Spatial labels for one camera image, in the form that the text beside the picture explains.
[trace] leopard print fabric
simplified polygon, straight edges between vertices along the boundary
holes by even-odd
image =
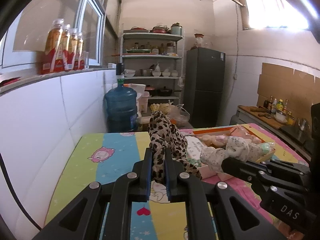
[[[187,161],[187,140],[161,111],[156,111],[152,114],[148,133],[150,135],[150,148],[153,154],[152,179],[154,181],[164,184],[163,153],[165,148],[171,150],[172,159],[181,162],[186,172],[201,179],[198,168]]]

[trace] black refrigerator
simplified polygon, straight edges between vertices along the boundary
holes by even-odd
[[[194,128],[214,127],[220,109],[225,53],[197,48],[187,52],[183,103]]]

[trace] white shelf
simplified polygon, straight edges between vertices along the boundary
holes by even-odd
[[[178,59],[182,59],[179,56],[170,56],[170,55],[137,55],[137,54],[132,54],[132,55],[123,55],[122,56],[123,59],[126,58],[155,58],[155,59],[174,59],[174,60],[178,60]]]
[[[125,77],[124,79],[178,79],[179,77]]]
[[[179,99],[178,97],[159,97],[159,96],[155,96],[155,97],[149,97],[149,100],[151,99]]]
[[[124,40],[139,39],[139,40],[161,40],[161,41],[180,41],[183,36],[167,33],[124,33]]]

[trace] pink cartoon sheep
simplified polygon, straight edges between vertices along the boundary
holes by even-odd
[[[94,163],[103,163],[106,159],[111,157],[115,149],[101,147],[100,149],[96,150],[88,160],[91,160]]]

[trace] wooden countertop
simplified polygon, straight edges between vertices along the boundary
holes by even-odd
[[[285,124],[283,123],[279,123],[276,119],[274,118],[266,118],[265,116],[258,116],[258,114],[261,114],[261,112],[251,112],[250,111],[250,108],[252,107],[255,107],[257,108],[256,106],[238,106],[241,110],[253,115],[255,118],[258,118],[259,120],[261,120],[262,122],[266,123],[267,125],[271,126],[272,128],[276,129],[276,130],[279,130],[279,128],[281,126],[284,126]]]

